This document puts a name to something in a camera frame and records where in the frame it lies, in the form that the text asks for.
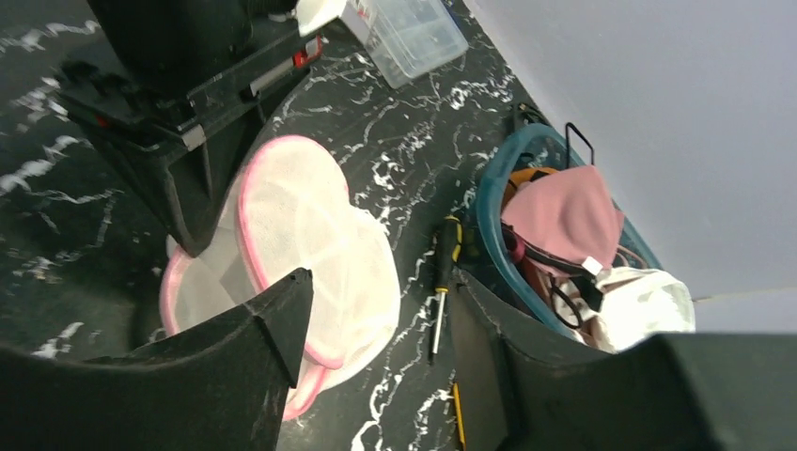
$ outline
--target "blue basket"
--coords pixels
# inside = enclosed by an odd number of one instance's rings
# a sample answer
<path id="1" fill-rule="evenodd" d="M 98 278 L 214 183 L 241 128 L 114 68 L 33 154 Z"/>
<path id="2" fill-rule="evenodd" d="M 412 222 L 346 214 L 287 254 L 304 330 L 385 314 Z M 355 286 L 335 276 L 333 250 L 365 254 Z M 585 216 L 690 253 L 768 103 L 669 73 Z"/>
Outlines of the blue basket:
<path id="1" fill-rule="evenodd" d="M 584 162 L 575 152 L 571 165 Z M 464 221 L 465 246 L 461 266 L 504 301 L 524 305 L 543 324 L 572 337 L 570 329 L 528 285 L 509 259 L 501 232 L 501 200 L 509 175 L 529 166 L 565 169 L 567 151 L 564 138 L 551 127 L 529 124 L 513 133 L 495 152 L 481 176 L 476 199 Z M 626 219 L 620 244 L 645 260 L 650 268 L 661 268 L 658 259 Z M 615 264 L 638 266 L 629 259 Z"/>

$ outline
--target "marble surface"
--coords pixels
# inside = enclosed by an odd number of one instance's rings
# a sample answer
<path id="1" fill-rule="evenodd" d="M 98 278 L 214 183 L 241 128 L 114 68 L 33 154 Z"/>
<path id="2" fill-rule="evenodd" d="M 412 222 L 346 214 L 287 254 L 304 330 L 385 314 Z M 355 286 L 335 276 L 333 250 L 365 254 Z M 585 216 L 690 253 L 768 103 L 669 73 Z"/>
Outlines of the marble surface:
<path id="1" fill-rule="evenodd" d="M 328 42 L 312 75 L 260 140 L 299 133 L 325 145 L 352 202 L 389 230 L 402 289 L 398 331 L 351 381 L 284 424 L 279 449 L 447 450 L 458 447 L 444 334 L 434 365 L 431 236 L 468 205 L 479 170 L 524 95 L 457 0 L 468 53 L 391 90 L 362 49 Z M 99 27 L 84 2 L 13 2 L 0 17 L 0 339 L 80 360 L 157 339 L 163 229 L 63 116 L 52 68 Z"/>

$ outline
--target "screwdriver handle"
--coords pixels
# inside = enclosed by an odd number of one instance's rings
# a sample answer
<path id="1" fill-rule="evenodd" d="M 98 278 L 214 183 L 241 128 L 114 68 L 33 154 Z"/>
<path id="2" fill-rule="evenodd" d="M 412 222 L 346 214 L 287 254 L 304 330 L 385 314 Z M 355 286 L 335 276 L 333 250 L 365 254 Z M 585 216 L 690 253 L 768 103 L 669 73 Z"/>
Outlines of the screwdriver handle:
<path id="1" fill-rule="evenodd" d="M 448 281 L 462 250 L 462 224 L 456 216 L 446 216 L 437 234 L 437 274 L 434 291 L 448 293 Z"/>

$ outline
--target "pink trim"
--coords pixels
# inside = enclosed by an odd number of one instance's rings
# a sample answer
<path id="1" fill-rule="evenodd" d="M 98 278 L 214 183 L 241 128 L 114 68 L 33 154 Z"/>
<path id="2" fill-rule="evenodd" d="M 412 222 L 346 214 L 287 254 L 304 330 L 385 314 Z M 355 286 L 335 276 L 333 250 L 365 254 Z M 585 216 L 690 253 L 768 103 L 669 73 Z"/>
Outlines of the pink trim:
<path id="1" fill-rule="evenodd" d="M 177 246 L 174 254 L 169 259 L 169 264 L 166 266 L 164 273 L 164 280 L 161 282 L 161 295 L 160 295 L 160 309 L 161 321 L 164 324 L 166 335 L 174 335 L 180 332 L 180 327 L 177 324 L 175 317 L 175 304 L 177 303 L 177 295 L 180 290 L 180 283 L 185 270 L 191 264 L 191 258 L 188 254 Z"/>
<path id="2" fill-rule="evenodd" d="M 285 405 L 285 410 L 282 412 L 282 421 L 292 420 L 297 416 L 307 412 L 310 406 L 313 405 L 313 402 L 315 402 L 316 397 L 318 397 L 321 387 L 323 386 L 324 381 L 326 381 L 328 372 L 329 369 L 316 365 L 313 365 L 307 370 L 305 376 L 297 384 L 295 393 L 297 396 L 300 396 L 302 391 L 300 391 L 299 387 L 305 387 L 310 383 L 312 383 L 312 385 L 310 385 L 312 388 L 310 388 L 309 392 L 307 392 L 307 396 L 304 399 L 301 397 L 294 397 Z"/>
<path id="3" fill-rule="evenodd" d="M 251 226 L 249 225 L 248 216 L 246 214 L 246 199 L 249 194 L 249 189 L 252 188 L 258 182 L 258 180 L 260 180 L 260 178 L 257 177 L 258 170 L 265 166 L 266 158 L 269 155 L 268 151 L 272 148 L 276 148 L 277 146 L 290 145 L 310 145 L 318 150 L 323 151 L 323 154 L 327 155 L 329 158 L 333 158 L 329 153 L 329 150 L 324 148 L 319 143 L 310 138 L 292 134 L 275 138 L 264 144 L 258 149 L 254 157 L 252 157 L 252 161 L 250 161 L 246 166 L 246 169 L 243 172 L 241 194 L 238 196 L 238 229 L 240 230 L 238 237 L 239 242 L 242 243 L 241 254 L 243 257 L 243 262 L 247 267 L 250 277 L 252 277 L 252 285 L 255 287 L 257 292 L 266 290 L 270 283 L 268 277 L 266 276 L 266 270 L 262 266 L 262 258 L 257 258 L 257 256 L 255 256 L 257 246 L 252 240 Z M 343 188 L 346 196 L 348 197 L 348 184 L 345 184 Z M 309 342 L 305 342 L 305 354 L 307 357 L 315 361 L 315 363 L 331 369 L 338 369 L 343 366 L 343 358 L 338 358 L 335 360 L 325 359 Z"/>

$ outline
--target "gray wall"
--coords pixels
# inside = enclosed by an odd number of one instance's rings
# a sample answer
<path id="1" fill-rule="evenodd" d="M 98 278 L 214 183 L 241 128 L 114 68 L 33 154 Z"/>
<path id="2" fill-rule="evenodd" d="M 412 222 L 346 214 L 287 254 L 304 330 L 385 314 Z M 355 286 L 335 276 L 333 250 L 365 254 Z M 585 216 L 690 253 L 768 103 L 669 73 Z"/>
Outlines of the gray wall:
<path id="1" fill-rule="evenodd" d="M 797 287 L 797 2 L 468 3 L 696 298 Z"/>

